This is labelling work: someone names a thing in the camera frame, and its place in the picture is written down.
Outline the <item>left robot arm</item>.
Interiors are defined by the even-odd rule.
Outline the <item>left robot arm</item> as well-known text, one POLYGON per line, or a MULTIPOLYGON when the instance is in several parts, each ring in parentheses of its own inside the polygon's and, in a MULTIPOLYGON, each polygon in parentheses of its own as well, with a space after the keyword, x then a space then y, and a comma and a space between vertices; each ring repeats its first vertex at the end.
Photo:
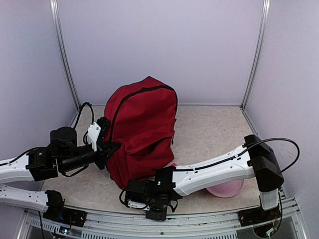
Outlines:
POLYGON ((65 126, 50 133, 50 144, 27 150, 13 159, 0 163, 0 202, 40 212, 50 211, 63 222, 70 216, 61 194, 54 190, 29 191, 8 186, 18 181, 44 181, 75 176, 94 163, 100 170, 120 148, 119 143, 104 142, 102 129, 93 124, 88 132, 88 145, 77 145, 77 132, 65 126))

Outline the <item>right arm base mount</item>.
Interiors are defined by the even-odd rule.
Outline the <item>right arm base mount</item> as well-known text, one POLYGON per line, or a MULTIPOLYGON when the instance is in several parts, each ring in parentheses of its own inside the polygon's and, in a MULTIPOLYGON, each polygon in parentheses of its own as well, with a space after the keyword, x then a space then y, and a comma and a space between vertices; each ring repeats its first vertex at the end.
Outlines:
POLYGON ((268 222, 281 216, 280 203, 278 202, 276 207, 269 210, 264 210, 260 205, 240 210, 237 214, 242 227, 268 222))

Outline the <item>red student backpack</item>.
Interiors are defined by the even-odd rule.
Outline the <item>red student backpack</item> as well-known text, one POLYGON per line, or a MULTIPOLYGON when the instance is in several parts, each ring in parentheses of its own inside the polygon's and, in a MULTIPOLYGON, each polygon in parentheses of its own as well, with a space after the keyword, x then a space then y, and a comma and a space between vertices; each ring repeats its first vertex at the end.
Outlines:
POLYGON ((175 90, 151 76, 121 86, 110 96, 104 111, 110 120, 105 142, 121 146, 106 167, 120 189, 173 161, 177 106, 175 90))

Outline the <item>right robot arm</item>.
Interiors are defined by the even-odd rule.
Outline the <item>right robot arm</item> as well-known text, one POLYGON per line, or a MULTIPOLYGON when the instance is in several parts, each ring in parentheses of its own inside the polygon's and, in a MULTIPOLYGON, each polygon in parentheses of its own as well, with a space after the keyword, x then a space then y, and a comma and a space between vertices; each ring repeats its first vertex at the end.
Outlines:
POLYGON ((279 207, 278 190, 284 182, 273 149, 251 134, 234 150, 196 164, 170 166, 156 171, 154 180, 131 180, 120 195, 127 208, 145 210, 146 218, 166 220, 185 196, 220 184, 255 178, 260 206, 255 217, 265 221, 279 207))

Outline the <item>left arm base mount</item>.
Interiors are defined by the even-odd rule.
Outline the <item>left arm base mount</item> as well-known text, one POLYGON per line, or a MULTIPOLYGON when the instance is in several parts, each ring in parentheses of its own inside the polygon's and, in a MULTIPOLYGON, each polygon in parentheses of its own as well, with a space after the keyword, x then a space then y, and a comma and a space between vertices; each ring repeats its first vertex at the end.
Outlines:
POLYGON ((63 223, 70 227, 84 227, 87 213, 82 210, 71 209, 65 207, 65 200, 62 198, 60 192, 54 190, 46 190, 48 201, 46 205, 47 210, 43 213, 43 217, 48 220, 63 223))

